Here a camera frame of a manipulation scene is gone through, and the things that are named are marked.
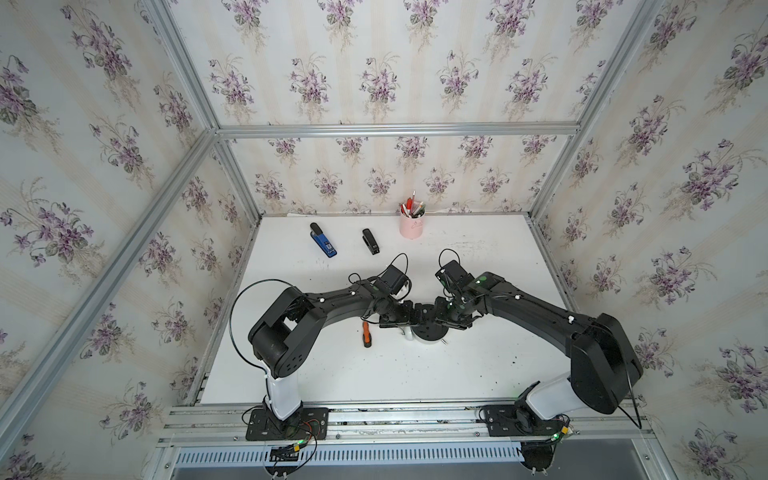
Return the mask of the orange handled screwdriver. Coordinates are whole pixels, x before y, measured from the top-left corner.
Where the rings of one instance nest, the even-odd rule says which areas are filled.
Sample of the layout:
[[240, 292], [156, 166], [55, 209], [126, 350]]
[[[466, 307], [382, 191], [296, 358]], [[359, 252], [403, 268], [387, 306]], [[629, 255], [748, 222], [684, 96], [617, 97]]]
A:
[[362, 322], [362, 339], [365, 348], [372, 346], [372, 335], [370, 331], [370, 323], [368, 321]]

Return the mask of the white twin-bell alarm clock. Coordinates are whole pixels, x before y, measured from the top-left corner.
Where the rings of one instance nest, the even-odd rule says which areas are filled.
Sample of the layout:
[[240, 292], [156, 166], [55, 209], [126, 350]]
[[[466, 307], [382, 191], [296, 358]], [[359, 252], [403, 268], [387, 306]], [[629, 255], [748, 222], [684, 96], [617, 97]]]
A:
[[443, 342], [449, 331], [447, 327], [434, 323], [406, 326], [401, 330], [407, 341], [418, 341], [426, 345]]

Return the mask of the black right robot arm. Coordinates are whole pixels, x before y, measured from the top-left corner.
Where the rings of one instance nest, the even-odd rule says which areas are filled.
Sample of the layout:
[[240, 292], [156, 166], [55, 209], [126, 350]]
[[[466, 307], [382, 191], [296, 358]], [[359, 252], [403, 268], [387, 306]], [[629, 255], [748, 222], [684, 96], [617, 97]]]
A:
[[436, 278], [451, 296], [436, 302], [437, 323], [468, 329], [491, 315], [547, 341], [570, 360], [567, 373], [525, 390], [523, 409], [528, 415], [553, 420], [583, 408], [610, 415], [634, 396], [643, 367], [615, 317], [590, 317], [557, 307], [494, 273], [474, 277], [456, 262], [440, 268]]

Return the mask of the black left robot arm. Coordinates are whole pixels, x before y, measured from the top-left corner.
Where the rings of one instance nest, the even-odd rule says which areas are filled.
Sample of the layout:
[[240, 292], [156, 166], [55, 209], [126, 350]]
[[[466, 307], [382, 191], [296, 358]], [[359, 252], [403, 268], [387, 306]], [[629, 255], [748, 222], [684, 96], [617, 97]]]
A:
[[275, 282], [284, 290], [251, 327], [247, 340], [257, 358], [249, 364], [265, 373], [265, 408], [281, 422], [303, 407], [296, 372], [325, 327], [373, 315], [387, 328], [409, 326], [415, 319], [412, 304], [397, 298], [411, 286], [410, 279], [395, 268], [325, 293], [305, 293], [282, 279]]

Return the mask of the pink pen cup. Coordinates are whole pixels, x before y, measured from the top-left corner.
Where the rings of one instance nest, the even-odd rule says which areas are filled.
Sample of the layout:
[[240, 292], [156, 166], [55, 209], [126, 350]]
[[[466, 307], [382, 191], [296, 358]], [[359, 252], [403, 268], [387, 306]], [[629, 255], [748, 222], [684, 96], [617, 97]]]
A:
[[409, 240], [419, 238], [423, 233], [423, 228], [424, 221], [421, 210], [417, 213], [402, 212], [400, 214], [399, 232], [404, 238]]

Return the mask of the blue black stapler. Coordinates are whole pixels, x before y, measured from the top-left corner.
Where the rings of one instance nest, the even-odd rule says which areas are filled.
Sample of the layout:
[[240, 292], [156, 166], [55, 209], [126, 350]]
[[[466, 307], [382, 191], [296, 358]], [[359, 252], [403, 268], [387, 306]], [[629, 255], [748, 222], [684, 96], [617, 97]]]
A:
[[322, 228], [316, 222], [312, 222], [310, 224], [310, 237], [322, 250], [327, 258], [333, 258], [337, 255], [335, 247], [332, 245]]

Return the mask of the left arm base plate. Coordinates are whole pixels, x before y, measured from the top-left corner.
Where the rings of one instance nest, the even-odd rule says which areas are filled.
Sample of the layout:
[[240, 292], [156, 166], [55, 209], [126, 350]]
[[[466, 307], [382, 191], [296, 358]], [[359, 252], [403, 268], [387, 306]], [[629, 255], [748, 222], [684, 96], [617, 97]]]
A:
[[267, 407], [254, 408], [246, 415], [247, 441], [325, 440], [329, 413], [327, 408], [300, 407], [290, 417], [280, 420]]

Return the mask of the aluminium front rail frame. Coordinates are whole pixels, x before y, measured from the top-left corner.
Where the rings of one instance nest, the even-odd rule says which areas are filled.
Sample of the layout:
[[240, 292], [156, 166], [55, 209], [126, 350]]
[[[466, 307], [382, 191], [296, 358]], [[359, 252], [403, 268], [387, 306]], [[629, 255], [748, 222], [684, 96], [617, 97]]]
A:
[[173, 407], [158, 433], [160, 446], [234, 446], [286, 443], [312, 435], [320, 443], [384, 443], [491, 439], [511, 415], [511, 399], [304, 406], [302, 421], [284, 429], [266, 420], [260, 406], [211, 404]]

